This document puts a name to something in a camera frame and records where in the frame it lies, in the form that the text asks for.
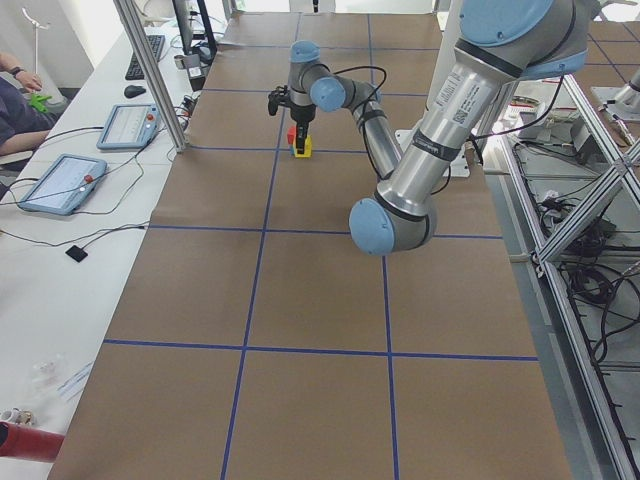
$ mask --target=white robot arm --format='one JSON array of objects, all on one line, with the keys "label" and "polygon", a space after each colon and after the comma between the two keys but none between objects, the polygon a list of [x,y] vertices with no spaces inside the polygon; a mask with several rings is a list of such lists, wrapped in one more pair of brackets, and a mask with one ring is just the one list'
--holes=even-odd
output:
[{"label": "white robot arm", "polygon": [[291,109],[295,147],[304,149],[316,106],[326,112],[349,109],[380,177],[373,198],[358,201],[351,210],[351,236],[371,255],[416,248],[435,231],[431,191],[500,87],[581,68],[588,24],[599,10],[597,0],[464,1],[456,63],[404,152],[376,89],[332,74],[309,41],[292,46],[288,86],[269,96],[269,113],[274,115],[279,105]]}]

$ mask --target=black keyboard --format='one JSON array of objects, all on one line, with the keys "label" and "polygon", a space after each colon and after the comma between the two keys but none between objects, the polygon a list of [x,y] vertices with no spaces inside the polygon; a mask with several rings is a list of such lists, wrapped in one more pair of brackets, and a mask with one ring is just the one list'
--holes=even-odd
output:
[{"label": "black keyboard", "polygon": [[[151,46],[153,56],[156,58],[156,62],[160,61],[162,47],[164,46],[164,35],[147,35],[147,40],[149,40],[149,45]],[[142,67],[135,53],[131,55],[131,62],[129,62],[129,68],[124,78],[125,80],[142,80],[144,78]]]}]

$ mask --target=blue tablet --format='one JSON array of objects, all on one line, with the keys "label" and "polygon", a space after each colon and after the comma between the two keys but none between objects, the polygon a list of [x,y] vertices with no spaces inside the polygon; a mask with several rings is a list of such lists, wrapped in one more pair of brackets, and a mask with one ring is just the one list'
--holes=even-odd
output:
[{"label": "blue tablet", "polygon": [[104,160],[60,155],[18,206],[31,212],[70,215],[82,205],[106,171]]},{"label": "blue tablet", "polygon": [[139,150],[158,129],[158,107],[154,104],[115,105],[98,139],[100,150]]}]

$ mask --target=wristwatch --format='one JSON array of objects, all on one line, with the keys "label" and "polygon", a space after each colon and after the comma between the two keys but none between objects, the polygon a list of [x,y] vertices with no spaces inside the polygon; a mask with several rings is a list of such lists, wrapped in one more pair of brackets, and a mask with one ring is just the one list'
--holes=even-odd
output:
[{"label": "wristwatch", "polygon": [[13,76],[13,78],[16,78],[16,75],[19,74],[20,72],[24,72],[24,68],[13,67],[11,70],[9,70],[9,73]]}]

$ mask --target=white desk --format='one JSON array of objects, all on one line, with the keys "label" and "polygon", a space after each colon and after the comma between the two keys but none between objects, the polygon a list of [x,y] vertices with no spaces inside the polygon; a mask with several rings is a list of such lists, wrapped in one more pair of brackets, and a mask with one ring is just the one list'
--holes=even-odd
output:
[{"label": "white desk", "polygon": [[[164,52],[176,35],[174,29],[154,29],[164,33]],[[160,70],[174,105],[180,105],[191,88],[184,71],[178,71],[171,49],[160,62]],[[124,80],[131,46],[123,36],[80,90],[52,134],[74,128],[103,125],[111,108],[119,103],[151,103],[149,92],[126,99],[124,87],[146,82]],[[84,131],[47,142],[35,154],[20,178],[40,177],[62,153],[75,153],[106,160],[110,168],[131,158],[131,152],[101,153],[95,146],[98,131]],[[150,218],[171,168],[174,151],[167,132],[161,132],[139,156],[144,176],[120,207],[109,215],[52,217],[30,214],[15,206],[0,206],[2,229],[16,235],[57,243],[103,228],[142,223]],[[139,175],[135,163],[108,175],[82,207],[85,211],[110,210]],[[30,182],[16,185],[18,198]],[[7,194],[0,203],[11,201]],[[32,365],[64,355],[60,380],[70,377],[92,362],[118,303],[127,276],[142,243],[144,231],[111,233],[88,247],[89,256],[76,263],[65,255],[68,246],[51,248],[0,235],[2,281],[0,282],[0,409],[33,408],[38,427],[65,433],[80,395],[65,403],[61,399],[35,399],[29,394],[28,376]],[[77,242],[84,245],[87,240]],[[50,464],[0,459],[0,478],[36,480],[47,477]]]}]

